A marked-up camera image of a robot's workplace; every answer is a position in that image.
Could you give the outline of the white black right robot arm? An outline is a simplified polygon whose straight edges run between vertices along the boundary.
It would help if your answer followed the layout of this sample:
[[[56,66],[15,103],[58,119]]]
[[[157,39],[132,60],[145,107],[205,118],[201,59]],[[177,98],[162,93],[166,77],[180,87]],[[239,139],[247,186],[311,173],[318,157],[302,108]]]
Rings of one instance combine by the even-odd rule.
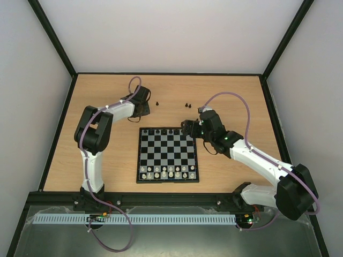
[[[201,112],[199,118],[181,122],[183,134],[203,139],[218,154],[241,162],[271,183],[271,186],[249,184],[242,188],[234,196],[238,209],[244,210],[250,205],[269,206],[296,221],[318,202],[318,192],[306,166],[293,166],[267,155],[239,133],[225,129],[212,109]]]

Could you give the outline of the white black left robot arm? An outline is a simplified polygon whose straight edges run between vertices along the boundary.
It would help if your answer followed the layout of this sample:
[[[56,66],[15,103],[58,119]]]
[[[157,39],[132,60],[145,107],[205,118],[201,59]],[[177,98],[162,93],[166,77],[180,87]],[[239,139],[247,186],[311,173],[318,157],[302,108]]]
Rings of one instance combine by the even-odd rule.
[[[109,144],[112,124],[124,118],[150,114],[151,91],[138,85],[135,91],[118,102],[96,108],[87,106],[80,118],[74,140],[83,158],[83,183],[75,201],[78,208],[99,210],[105,202],[102,179],[103,151]]]

